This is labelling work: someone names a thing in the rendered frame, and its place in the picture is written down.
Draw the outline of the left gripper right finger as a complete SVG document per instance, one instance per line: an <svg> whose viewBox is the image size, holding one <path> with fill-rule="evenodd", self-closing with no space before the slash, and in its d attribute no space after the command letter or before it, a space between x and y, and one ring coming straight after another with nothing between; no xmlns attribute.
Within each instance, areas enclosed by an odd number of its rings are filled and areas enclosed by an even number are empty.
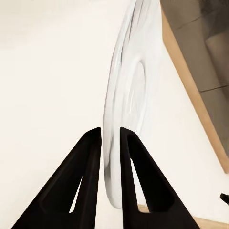
<svg viewBox="0 0 229 229"><path fill-rule="evenodd" d="M138 210L132 164L148 205ZM138 135L120 127L123 229L200 229Z"/></svg>

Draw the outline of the saucer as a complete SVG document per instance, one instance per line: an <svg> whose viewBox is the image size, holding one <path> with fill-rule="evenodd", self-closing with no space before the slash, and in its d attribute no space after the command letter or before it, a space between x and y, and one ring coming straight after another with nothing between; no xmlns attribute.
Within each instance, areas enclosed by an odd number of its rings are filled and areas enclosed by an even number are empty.
<svg viewBox="0 0 229 229"><path fill-rule="evenodd" d="M130 0L111 59L103 113L106 195L122 209L120 127L134 131L148 150L162 57L160 0ZM139 182L131 159L135 188Z"/></svg>

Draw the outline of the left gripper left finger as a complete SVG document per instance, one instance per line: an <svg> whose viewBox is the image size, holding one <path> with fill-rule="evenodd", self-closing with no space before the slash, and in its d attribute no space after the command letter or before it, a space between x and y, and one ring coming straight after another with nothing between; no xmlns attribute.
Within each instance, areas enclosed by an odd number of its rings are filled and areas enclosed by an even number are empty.
<svg viewBox="0 0 229 229"><path fill-rule="evenodd" d="M95 229L101 149L101 128L85 133L11 229Z"/></svg>

